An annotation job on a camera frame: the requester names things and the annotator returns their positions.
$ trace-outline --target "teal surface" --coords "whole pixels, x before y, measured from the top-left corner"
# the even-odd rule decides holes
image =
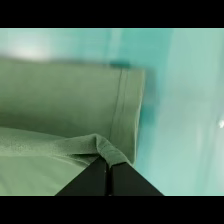
[[[223,29],[0,29],[2,55],[147,69],[136,169],[166,195],[224,195],[223,43]]]

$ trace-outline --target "glossy surface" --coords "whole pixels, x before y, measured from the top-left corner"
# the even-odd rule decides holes
[[[147,69],[136,169],[165,195],[224,195],[223,43],[223,29],[0,29],[2,55]]]

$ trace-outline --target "turquoise table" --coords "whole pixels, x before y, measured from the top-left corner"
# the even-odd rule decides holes
[[[147,70],[135,167],[165,195],[224,195],[223,44],[223,29],[0,29],[2,55]]]

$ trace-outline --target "folded cloth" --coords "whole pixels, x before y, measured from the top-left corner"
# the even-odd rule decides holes
[[[144,71],[0,59],[0,156],[134,163]]]

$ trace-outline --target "garment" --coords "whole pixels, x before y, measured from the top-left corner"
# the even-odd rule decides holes
[[[143,88],[139,69],[2,58],[0,157],[134,163]]]

